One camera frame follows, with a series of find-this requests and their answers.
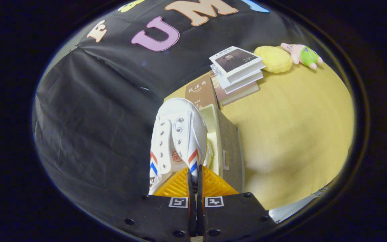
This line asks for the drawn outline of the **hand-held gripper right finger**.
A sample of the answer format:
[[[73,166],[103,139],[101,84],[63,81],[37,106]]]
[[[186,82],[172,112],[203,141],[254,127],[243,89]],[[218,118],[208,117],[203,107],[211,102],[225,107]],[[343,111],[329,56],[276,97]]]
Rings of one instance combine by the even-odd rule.
[[[275,221],[253,193],[236,191],[204,166],[198,180],[198,234],[203,241],[253,242],[275,230]]]

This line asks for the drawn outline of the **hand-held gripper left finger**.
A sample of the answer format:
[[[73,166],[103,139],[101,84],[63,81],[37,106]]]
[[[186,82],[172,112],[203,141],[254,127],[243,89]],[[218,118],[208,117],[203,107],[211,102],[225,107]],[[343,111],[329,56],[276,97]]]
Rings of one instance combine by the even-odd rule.
[[[189,242],[195,234],[196,206],[188,168],[172,176],[163,191],[181,188],[181,195],[134,193],[112,206],[113,226],[137,242]]]

